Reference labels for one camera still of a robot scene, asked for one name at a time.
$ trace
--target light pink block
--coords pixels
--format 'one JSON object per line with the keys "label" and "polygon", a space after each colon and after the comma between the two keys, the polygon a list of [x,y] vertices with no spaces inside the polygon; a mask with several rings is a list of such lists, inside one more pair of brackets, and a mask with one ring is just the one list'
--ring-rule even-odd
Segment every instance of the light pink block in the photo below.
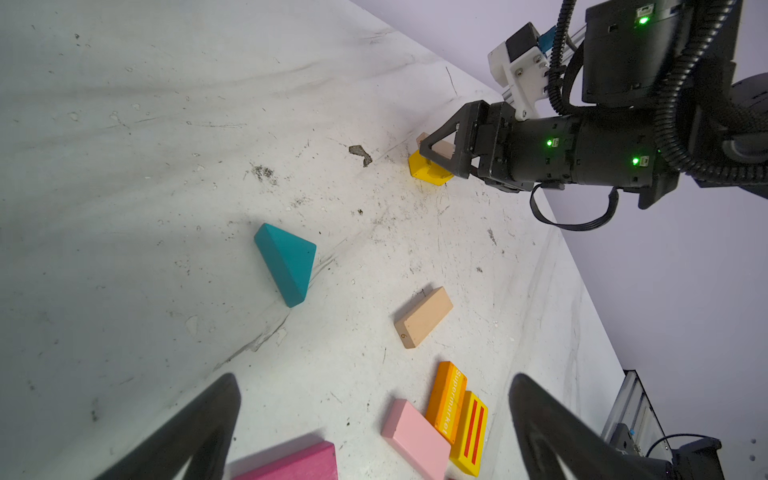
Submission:
{"label": "light pink block", "polygon": [[339,480],[336,448],[331,442],[321,442],[234,480]]}
{"label": "light pink block", "polygon": [[445,478],[451,444],[408,400],[392,403],[382,437],[424,478]]}

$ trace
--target yellow block with red stripes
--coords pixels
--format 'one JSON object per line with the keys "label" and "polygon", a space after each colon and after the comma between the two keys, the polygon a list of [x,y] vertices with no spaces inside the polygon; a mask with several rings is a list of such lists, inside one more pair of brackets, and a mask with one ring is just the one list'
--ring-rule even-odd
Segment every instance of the yellow block with red stripes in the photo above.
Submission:
{"label": "yellow block with red stripes", "polygon": [[472,392],[467,391],[458,421],[456,443],[451,448],[451,461],[459,470],[476,477],[480,475],[480,459],[485,446],[485,426],[488,407]]}
{"label": "yellow block with red stripes", "polygon": [[458,431],[458,419],[462,413],[467,377],[451,362],[440,362],[435,385],[429,397],[427,414],[429,423],[453,445]]}

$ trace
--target tabletop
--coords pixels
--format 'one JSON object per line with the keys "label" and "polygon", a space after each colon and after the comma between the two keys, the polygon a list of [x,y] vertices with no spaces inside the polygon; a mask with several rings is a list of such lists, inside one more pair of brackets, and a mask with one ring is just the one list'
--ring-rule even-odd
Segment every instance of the tabletop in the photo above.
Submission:
{"label": "tabletop", "polygon": [[[560,232],[408,172],[500,95],[346,0],[6,2],[0,25],[6,478],[92,478],[225,372],[235,474],[323,438],[342,479],[417,478],[379,432],[441,360],[491,410],[481,478],[523,475],[517,372],[601,431],[624,374]],[[317,245],[292,309],[265,222]],[[404,349],[394,321],[440,286],[453,311]]]}

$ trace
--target triangular block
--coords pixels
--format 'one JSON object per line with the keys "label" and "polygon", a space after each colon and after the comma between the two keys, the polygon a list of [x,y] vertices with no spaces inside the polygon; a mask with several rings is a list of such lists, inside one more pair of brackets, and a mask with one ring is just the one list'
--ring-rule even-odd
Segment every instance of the triangular block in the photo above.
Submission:
{"label": "triangular block", "polygon": [[317,245],[265,223],[253,238],[287,306],[306,298]]}

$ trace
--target red stripe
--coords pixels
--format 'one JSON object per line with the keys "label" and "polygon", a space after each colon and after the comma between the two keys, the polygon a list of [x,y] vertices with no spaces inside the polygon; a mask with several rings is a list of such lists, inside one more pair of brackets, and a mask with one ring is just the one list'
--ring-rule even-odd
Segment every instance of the red stripe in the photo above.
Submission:
{"label": "red stripe", "polygon": [[475,452],[472,453],[472,464],[476,465],[475,462],[478,459],[478,447],[480,446],[480,431],[482,430],[482,414],[485,412],[485,409],[480,407],[480,419],[478,420],[478,432],[475,436]]}
{"label": "red stripe", "polygon": [[475,410],[478,409],[478,401],[472,406],[472,416],[469,417],[469,431],[467,432],[467,445],[464,447],[464,456],[469,457],[469,444],[472,443],[472,427],[475,426]]}

